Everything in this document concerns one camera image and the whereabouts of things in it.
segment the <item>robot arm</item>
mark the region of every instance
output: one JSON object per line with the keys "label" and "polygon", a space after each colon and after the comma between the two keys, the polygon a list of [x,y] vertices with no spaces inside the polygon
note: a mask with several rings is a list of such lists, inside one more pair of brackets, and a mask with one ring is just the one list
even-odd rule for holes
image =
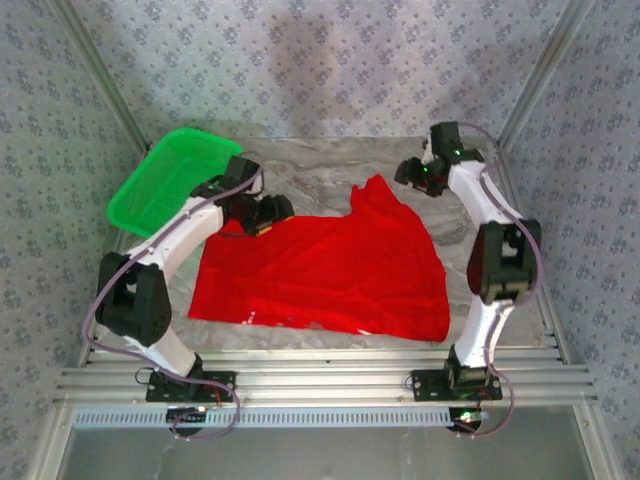
{"label": "robot arm", "polygon": [[[477,230],[467,266],[473,295],[471,308],[445,371],[452,390],[483,387],[490,380],[485,350],[489,346],[489,352],[493,352],[514,301],[531,291],[537,276],[532,247],[510,217],[520,220],[538,244],[541,228],[536,220],[522,219],[491,179],[481,178],[484,158],[477,150],[464,147],[457,123],[434,125],[431,144],[431,151],[425,150],[423,159],[402,162],[395,180],[411,183],[413,188],[433,197],[449,188],[462,201]],[[493,198],[487,195],[482,182]]]}
{"label": "robot arm", "polygon": [[291,203],[284,196],[261,197],[261,176],[245,191],[206,202],[250,181],[258,169],[250,160],[232,157],[225,174],[194,189],[182,209],[151,238],[124,255],[107,254],[100,264],[98,291],[130,258],[148,252],[108,292],[96,312],[98,323],[166,370],[182,377],[201,375],[199,357],[170,326],[167,285],[196,247],[229,220],[238,220],[247,235],[255,236],[274,222],[293,216]]}

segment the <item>green basket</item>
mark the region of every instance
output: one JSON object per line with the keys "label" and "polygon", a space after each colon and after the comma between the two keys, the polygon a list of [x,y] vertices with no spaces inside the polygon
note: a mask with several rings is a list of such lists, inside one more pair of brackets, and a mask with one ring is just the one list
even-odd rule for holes
{"label": "green basket", "polygon": [[221,175],[242,153],[231,140],[193,128],[165,135],[116,192],[107,217],[118,228],[148,238],[173,217],[195,187]]}

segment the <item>red t-shirt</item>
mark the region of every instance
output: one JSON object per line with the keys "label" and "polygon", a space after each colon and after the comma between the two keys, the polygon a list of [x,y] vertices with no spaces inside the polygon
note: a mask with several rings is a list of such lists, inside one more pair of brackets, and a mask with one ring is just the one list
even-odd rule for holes
{"label": "red t-shirt", "polygon": [[210,237],[189,317],[443,341],[445,270],[420,217],[380,175],[353,187],[351,207],[259,237]]}

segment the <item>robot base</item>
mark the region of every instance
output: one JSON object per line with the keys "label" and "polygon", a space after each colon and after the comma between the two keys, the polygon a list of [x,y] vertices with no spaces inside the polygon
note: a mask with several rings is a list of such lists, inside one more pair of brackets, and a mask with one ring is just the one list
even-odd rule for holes
{"label": "robot base", "polygon": [[[199,379],[214,380],[235,389],[235,372],[202,372]],[[191,385],[177,382],[162,373],[153,372],[147,385],[146,401],[149,403],[233,403],[225,390],[206,385]]]}
{"label": "robot base", "polygon": [[451,387],[446,370],[414,370],[411,378],[416,402],[502,400],[500,380],[493,375],[489,375],[485,385],[458,388]]}

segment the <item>gray marble surface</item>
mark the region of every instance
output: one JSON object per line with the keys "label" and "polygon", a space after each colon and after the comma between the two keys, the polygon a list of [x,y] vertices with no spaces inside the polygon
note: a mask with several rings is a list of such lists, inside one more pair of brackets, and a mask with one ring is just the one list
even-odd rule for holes
{"label": "gray marble surface", "polygon": [[[395,184],[400,161],[420,156],[419,138],[246,139],[238,140],[247,156],[265,165],[267,193],[286,195],[298,215],[343,216],[350,212],[354,184],[363,186],[380,173],[400,201],[422,218],[447,272],[451,326],[445,341],[455,341],[469,312],[466,266],[475,239],[470,218],[451,192],[437,199]],[[477,142],[491,160],[491,153]],[[295,330],[192,320],[186,317],[202,248],[183,263],[169,285],[173,326],[194,349],[402,348],[420,342],[385,335],[347,335],[322,330]],[[503,331],[503,345],[539,345],[543,322],[535,306],[514,312]]]}

